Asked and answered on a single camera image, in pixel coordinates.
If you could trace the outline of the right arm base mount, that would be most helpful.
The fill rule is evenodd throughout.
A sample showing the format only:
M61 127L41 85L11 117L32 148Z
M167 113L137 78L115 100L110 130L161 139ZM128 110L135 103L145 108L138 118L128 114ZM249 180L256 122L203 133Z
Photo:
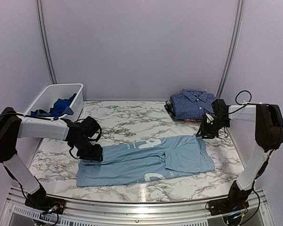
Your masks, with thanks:
M212 216L215 216L248 208L248 197L251 192L252 187L249 190L241 190L234 181L229 189L228 196L208 201L206 209L210 211Z

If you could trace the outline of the white plastic laundry bin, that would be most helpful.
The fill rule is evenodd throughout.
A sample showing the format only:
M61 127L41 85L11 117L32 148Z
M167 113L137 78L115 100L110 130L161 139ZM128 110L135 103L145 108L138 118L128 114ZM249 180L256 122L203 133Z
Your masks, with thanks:
M46 113L54 107L58 100L69 100L69 108L73 114L61 115L61 118L70 119L71 121L78 120L81 111L83 110L83 84L81 83L66 83L48 85L29 105L24 114L30 115L36 110L43 110Z

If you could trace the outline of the left wall aluminium post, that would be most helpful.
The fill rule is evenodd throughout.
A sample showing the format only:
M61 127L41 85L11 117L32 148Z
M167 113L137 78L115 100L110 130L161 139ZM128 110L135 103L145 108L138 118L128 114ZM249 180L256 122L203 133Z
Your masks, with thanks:
M35 2L36 2L37 19L38 19L38 24L39 24L40 34L41 34L42 47L44 51L47 68L49 71L50 81L52 84L57 84L58 81L57 81L57 77L55 74L54 65L51 59L50 48L49 48L49 43L48 43L48 38L47 38L43 1L36 0Z

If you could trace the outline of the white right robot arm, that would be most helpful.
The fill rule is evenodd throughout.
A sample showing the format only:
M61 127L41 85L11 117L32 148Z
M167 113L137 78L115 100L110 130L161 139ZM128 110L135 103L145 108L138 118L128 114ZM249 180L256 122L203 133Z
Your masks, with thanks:
M231 121L255 123L255 146L244 171L235 181L241 191L250 190L268 165L271 153L283 143L283 116L279 105L251 103L251 101L227 105L223 99L212 103L213 111L204 110L202 122L196 134L202 139L219 137L219 130L230 127Z

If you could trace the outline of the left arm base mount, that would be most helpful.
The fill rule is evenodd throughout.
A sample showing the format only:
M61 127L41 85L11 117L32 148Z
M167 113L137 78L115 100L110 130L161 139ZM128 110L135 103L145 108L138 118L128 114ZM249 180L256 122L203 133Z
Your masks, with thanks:
M48 196L45 189L39 184L38 190L25 195L25 205L34 209L42 210L46 214L63 214L66 201L61 198Z

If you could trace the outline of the dark blue garment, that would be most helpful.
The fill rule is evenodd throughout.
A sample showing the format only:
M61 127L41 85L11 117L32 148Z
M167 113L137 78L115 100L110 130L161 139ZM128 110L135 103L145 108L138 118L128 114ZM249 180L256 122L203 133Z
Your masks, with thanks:
M70 105L74 98L76 97L76 93L74 93L69 99L58 99L52 108L50 108L49 112L46 112L43 109L37 109L35 111L31 111L30 115L33 117L61 117L64 114L73 115L74 111L70 108Z

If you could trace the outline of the aluminium front frame rail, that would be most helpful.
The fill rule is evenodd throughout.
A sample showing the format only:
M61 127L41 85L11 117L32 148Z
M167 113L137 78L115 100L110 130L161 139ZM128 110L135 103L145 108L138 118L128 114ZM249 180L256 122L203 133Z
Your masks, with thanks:
M227 226L242 218L243 226L274 226L262 190L251 194L249 206L233 213L211 215L209 199L165 203L120 203L64 198L64 212L42 215L25 206L17 187L12 187L0 216L0 226Z

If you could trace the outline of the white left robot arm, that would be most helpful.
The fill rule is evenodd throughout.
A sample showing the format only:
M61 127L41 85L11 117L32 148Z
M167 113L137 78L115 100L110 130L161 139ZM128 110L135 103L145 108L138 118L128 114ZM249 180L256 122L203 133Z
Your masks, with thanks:
M7 173L24 188L31 201L39 209L50 206L50 199L38 179L32 174L20 151L22 139L55 139L64 141L70 149L76 149L80 160L103 160L103 148L97 143L101 137L101 126L88 116L73 121L67 117L38 117L17 112L6 107L0 113L0 164Z

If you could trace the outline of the light blue garment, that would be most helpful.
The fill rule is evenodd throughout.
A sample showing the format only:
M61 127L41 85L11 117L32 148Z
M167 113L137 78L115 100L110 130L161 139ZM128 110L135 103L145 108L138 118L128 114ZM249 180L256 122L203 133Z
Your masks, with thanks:
M103 160L80 160L78 187L117 186L215 170L205 142L184 135L103 147Z

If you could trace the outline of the blue checked shirt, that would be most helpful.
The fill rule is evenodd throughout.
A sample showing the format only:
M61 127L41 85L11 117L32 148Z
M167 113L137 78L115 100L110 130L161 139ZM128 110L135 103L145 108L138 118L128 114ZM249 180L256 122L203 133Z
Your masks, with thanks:
M202 120L204 113L211 113L213 117L212 104L216 97L206 90L183 89L179 94L170 96L175 120Z

